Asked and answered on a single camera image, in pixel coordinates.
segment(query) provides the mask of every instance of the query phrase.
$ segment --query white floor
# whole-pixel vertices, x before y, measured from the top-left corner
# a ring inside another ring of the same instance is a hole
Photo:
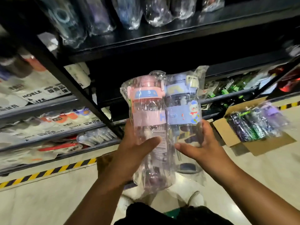
[[[280,106],[297,101],[300,101],[300,97],[283,100],[275,103],[275,105]],[[283,111],[283,114],[290,119],[295,128],[287,131],[287,133],[298,142],[257,157],[250,152],[241,153],[237,156],[231,148],[226,146],[224,148],[238,166],[300,210],[299,112],[300,106]],[[117,146],[108,147],[70,159],[15,172],[7,177],[1,177],[0,183],[84,159],[95,158],[116,148]],[[61,225],[79,204],[96,178],[96,165],[90,165],[25,182],[15,187],[3,188],[0,191],[0,224]],[[236,225],[250,224],[224,189],[205,172],[192,176],[185,175],[185,177],[178,174],[175,185],[156,195],[144,196],[138,187],[125,190],[124,194],[134,199],[142,198],[144,202],[156,210],[167,212],[182,206],[196,190],[202,193],[205,205],[213,212],[229,219]],[[117,209],[114,221],[124,216]]]

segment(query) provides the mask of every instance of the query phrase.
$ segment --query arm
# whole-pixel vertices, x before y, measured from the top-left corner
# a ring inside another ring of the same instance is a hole
[[[216,140],[209,122],[203,120],[202,126],[202,148],[177,143],[177,150],[195,159],[253,225],[299,225],[300,211],[235,165]]]
[[[132,180],[144,157],[160,141],[160,137],[154,137],[137,145],[133,127],[127,121],[125,136],[112,162],[92,185],[65,225],[110,225],[125,183]]]

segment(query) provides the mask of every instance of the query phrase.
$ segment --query hand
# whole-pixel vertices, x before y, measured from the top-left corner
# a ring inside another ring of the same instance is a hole
[[[161,140],[161,137],[153,137],[137,145],[133,126],[128,119],[125,125],[124,138],[105,171],[106,178],[109,177],[109,179],[114,180],[115,185],[121,185],[132,180],[132,176],[141,165],[142,160],[159,145]]]
[[[236,168],[236,165],[216,140],[209,122],[202,120],[198,125],[202,125],[204,136],[201,148],[184,143],[176,143],[174,146],[182,154],[196,160],[216,182],[221,182],[224,176]]]

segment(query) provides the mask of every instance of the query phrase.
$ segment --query pink water bottle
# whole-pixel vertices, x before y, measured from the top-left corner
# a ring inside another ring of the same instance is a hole
[[[121,92],[131,108],[138,144],[155,136],[162,137],[162,142],[145,157],[133,181],[149,192],[165,189],[174,182],[175,163],[167,143],[164,81],[161,76],[140,76],[125,82]]]

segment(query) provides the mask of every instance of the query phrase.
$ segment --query shoe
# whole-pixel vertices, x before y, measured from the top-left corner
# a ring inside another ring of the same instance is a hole
[[[193,207],[204,206],[204,198],[199,191],[196,191],[190,197],[187,204],[188,206],[193,206]]]
[[[123,214],[126,214],[127,208],[129,207],[129,205],[131,205],[133,203],[134,202],[130,197],[121,195],[119,202],[118,202],[118,208]]]

